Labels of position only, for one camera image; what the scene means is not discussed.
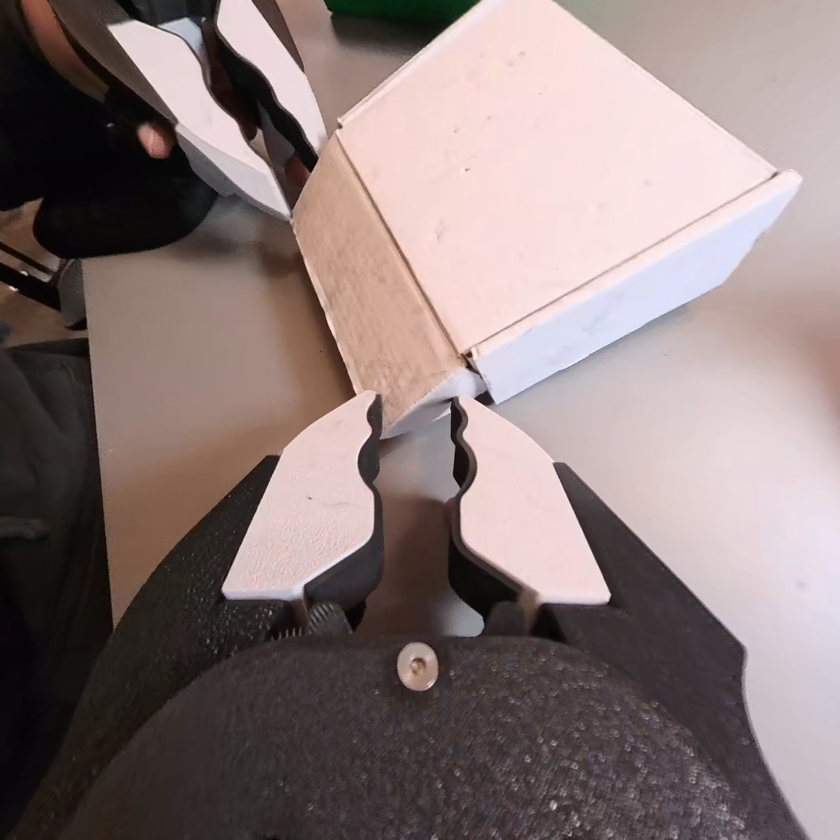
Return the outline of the black chair frame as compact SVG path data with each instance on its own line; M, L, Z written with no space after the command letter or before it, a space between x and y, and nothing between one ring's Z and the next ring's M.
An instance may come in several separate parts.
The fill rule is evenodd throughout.
M15 268L1 262L1 282L24 298L61 315L66 329L82 332L88 329L84 291L84 266L81 259L61 259L56 268L49 268L22 251L1 243L2 259L15 259L23 265Z

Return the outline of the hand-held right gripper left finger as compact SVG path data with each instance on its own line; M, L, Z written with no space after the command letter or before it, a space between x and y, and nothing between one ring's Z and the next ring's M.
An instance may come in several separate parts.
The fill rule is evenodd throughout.
M284 602L310 624L331 605L357 629L384 573L381 434L382 398L363 392L283 448L222 585L227 601Z

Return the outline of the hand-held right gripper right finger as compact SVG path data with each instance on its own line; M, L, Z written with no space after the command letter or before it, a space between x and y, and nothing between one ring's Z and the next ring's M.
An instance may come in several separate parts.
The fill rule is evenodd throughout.
M536 618L546 605L612 598L551 456L471 397L451 406L455 446L448 581L482 618L500 603Z

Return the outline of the white cardboard box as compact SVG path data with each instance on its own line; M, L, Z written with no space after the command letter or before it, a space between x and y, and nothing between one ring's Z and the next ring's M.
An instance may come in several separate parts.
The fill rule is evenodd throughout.
M338 122L292 228L382 436L718 287L802 184L555 2L481 2Z

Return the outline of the grey desk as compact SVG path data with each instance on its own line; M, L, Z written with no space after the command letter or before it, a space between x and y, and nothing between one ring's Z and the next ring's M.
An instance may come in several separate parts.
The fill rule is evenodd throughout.
M801 189L721 287L499 413L569 464L748 650L753 729L838 828L838 2L563 2ZM118 622L263 456L353 389L291 230L219 202L85 267Z

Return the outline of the person's left forearm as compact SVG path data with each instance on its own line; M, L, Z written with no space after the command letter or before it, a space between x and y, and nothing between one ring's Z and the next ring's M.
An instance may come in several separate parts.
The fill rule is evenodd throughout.
M137 124L73 87L24 35L2 33L1 207L40 201L37 241L65 259L157 249L189 235L217 194L179 148L156 160Z

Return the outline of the green plastic bin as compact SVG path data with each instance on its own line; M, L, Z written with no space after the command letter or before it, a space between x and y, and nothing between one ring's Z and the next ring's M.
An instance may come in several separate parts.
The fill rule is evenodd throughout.
M420 24L449 24L479 1L325 1L335 14Z

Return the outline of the person's left hand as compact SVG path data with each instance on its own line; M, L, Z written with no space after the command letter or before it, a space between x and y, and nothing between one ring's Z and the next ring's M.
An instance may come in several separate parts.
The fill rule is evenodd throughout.
M168 126L155 122L144 122L139 125L136 135L145 153L157 161L168 159L177 145L174 131Z

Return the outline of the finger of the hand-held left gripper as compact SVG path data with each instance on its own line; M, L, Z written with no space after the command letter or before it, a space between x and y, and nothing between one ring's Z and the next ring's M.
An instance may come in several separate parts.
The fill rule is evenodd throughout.
M328 132L278 2L215 2L213 36L214 79L246 139L262 133L276 169L311 174Z
M288 220L291 208L275 175L214 98L187 41L134 19L110 24L108 30L162 100L194 172L221 195L237 195Z

